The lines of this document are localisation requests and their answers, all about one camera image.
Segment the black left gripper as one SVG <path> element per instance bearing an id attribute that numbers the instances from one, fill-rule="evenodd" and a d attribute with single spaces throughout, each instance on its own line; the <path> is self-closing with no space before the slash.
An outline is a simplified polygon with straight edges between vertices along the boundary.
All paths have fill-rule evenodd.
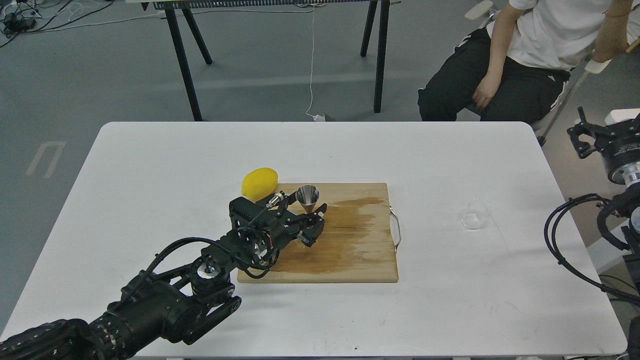
<path id="1" fill-rule="evenodd" d="M 253 264 L 267 265 L 295 239 L 311 248 L 323 232 L 328 205 L 304 205 L 281 191 L 256 203 L 238 197 L 230 202 L 229 210 L 242 251 Z"/>

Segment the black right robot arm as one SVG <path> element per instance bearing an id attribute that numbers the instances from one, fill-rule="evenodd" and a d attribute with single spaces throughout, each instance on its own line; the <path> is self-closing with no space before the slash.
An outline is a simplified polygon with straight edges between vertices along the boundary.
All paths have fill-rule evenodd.
<path id="1" fill-rule="evenodd" d="M 574 276 L 593 285 L 612 299 L 638 306 L 639 299 L 639 205 L 640 205 L 640 119 L 638 108 L 616 109 L 605 118 L 605 125 L 590 123 L 585 112 L 578 109 L 578 120 L 567 130 L 570 142 L 580 159 L 593 153 L 602 158 L 606 176 L 611 183 L 625 187 L 611 199 L 596 193 L 570 198 L 555 208 L 544 224 L 544 241 L 556 262 Z M 621 259 L 633 280 L 633 293 L 602 284 L 578 271 L 562 255 L 556 239 L 562 218 L 574 207 L 594 202 L 599 208 L 596 217 L 600 239 L 590 247 L 592 255 L 605 260 L 606 245 L 622 252 Z"/>

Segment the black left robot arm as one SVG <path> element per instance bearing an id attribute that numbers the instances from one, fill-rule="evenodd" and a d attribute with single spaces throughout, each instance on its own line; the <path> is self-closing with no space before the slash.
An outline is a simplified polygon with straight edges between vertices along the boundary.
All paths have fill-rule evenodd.
<path id="1" fill-rule="evenodd" d="M 229 205 L 231 230 L 217 240 L 185 237 L 157 253 L 92 322 L 58 319 L 1 343 L 3 360 L 126 360 L 158 338 L 190 346 L 242 304 L 231 271 L 260 280 L 294 240 L 307 248 L 325 226 L 327 204 L 305 186 Z"/>

